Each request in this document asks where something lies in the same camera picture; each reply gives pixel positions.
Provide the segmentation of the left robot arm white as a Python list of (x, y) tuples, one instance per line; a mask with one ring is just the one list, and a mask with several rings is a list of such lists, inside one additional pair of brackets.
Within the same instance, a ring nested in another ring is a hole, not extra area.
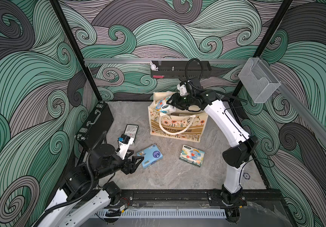
[(57, 227), (66, 214), (98, 186), (100, 179), (112, 177), (118, 171), (133, 174), (144, 159), (135, 156), (133, 150), (115, 149), (106, 143), (94, 147), (84, 163), (67, 173), (52, 202), (34, 226)]

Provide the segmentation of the floral canvas tote bag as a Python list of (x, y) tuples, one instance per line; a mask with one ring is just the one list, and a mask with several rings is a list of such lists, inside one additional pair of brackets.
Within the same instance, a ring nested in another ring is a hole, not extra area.
[(208, 121), (204, 111), (197, 113), (176, 109), (172, 113), (162, 113), (156, 106), (166, 105), (174, 92), (155, 92), (153, 102), (148, 107), (150, 134), (182, 141), (200, 142)]

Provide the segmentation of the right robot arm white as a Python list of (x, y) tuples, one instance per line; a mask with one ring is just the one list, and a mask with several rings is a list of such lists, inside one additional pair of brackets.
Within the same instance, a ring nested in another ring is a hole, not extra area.
[(226, 205), (242, 206), (241, 175), (258, 144), (257, 137), (251, 136), (236, 122), (213, 90), (185, 96), (175, 93), (168, 99), (167, 104), (187, 111), (191, 106), (197, 106), (207, 113), (221, 129), (231, 146), (222, 153), (227, 169), (221, 197)]

